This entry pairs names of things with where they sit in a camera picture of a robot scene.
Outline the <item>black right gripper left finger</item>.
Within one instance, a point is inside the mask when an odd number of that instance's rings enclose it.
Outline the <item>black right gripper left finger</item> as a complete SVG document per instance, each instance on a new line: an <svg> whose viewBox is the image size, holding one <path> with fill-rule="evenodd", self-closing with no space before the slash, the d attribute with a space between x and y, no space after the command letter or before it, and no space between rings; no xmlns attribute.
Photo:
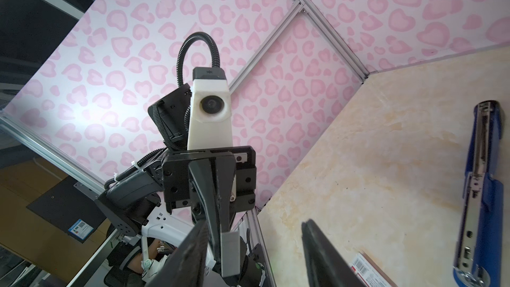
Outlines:
<svg viewBox="0 0 510 287"><path fill-rule="evenodd" d="M198 221L175 254L146 286L201 287L209 243L206 221Z"/></svg>

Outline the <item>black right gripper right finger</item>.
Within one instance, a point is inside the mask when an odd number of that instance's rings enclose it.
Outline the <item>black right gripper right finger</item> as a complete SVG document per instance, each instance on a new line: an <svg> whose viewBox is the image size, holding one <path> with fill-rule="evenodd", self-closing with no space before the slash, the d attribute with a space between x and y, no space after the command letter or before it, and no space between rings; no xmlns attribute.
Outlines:
<svg viewBox="0 0 510 287"><path fill-rule="evenodd" d="M349 265L312 219L301 224L301 232L309 286L357 285Z"/></svg>

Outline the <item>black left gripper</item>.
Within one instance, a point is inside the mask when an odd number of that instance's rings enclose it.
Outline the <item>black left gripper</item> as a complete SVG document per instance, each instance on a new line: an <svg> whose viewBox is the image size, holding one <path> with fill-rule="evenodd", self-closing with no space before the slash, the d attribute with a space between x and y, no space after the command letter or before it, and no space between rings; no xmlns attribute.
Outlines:
<svg viewBox="0 0 510 287"><path fill-rule="evenodd" d="M214 258L221 263L220 236L231 232L231 212L256 203L256 151L251 146L181 151L163 156L166 210L194 208L200 201Z"/></svg>

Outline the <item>red white staple box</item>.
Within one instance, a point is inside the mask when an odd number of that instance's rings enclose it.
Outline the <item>red white staple box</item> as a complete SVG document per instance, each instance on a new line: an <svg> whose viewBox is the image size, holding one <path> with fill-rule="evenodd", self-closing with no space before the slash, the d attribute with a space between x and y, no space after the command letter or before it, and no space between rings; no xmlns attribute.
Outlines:
<svg viewBox="0 0 510 287"><path fill-rule="evenodd" d="M397 287L397 285L363 252L351 263L355 276L367 287Z"/></svg>

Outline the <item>silver staple strip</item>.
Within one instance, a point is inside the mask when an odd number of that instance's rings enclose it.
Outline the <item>silver staple strip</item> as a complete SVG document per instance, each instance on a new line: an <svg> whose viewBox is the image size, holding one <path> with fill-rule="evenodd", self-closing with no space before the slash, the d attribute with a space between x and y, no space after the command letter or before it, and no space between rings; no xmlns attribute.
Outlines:
<svg viewBox="0 0 510 287"><path fill-rule="evenodd" d="M238 231L224 232L220 236L221 276L240 273L240 235Z"/></svg>

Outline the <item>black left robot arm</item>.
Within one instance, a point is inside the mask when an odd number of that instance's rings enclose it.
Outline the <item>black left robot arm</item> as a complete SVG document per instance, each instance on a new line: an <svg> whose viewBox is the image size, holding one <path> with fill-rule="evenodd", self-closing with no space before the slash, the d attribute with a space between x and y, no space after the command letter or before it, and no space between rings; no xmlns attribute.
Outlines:
<svg viewBox="0 0 510 287"><path fill-rule="evenodd" d="M185 111L191 98L191 88L185 84L148 108L150 118L168 136L165 147L108 181L96 204L128 237L148 234L150 213L162 202L168 213L190 207L194 222L205 220L209 226L213 259L235 264L240 240L231 226L236 213L255 205L256 152L251 146L198 150L186 146Z"/></svg>

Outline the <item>aluminium diagonal frame bar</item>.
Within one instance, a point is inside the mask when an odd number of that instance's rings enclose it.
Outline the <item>aluminium diagonal frame bar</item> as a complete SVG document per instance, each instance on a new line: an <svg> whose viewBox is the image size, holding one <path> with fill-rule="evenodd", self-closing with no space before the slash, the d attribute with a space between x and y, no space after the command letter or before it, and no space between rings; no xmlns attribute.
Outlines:
<svg viewBox="0 0 510 287"><path fill-rule="evenodd" d="M295 1L293 3L288 13L285 14L284 18L279 22L276 28L269 34L266 40L259 46L255 54L253 54L243 66L239 75L229 84L229 90L231 93L233 93L242 84L262 57L268 52L269 48L276 42L278 37L288 28L293 19L301 13L302 9L303 5L300 1Z"/></svg>

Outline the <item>aluminium frame corner post left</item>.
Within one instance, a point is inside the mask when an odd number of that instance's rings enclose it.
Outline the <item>aluminium frame corner post left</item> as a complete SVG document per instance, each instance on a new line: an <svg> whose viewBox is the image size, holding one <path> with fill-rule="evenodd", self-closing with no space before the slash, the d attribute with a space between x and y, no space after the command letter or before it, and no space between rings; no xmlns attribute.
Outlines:
<svg viewBox="0 0 510 287"><path fill-rule="evenodd" d="M369 77L369 71L362 64L360 59L349 48L348 44L341 38L327 18L321 13L312 0L297 0L304 8L305 14L312 20L325 40L343 58L351 70L357 75L361 82Z"/></svg>

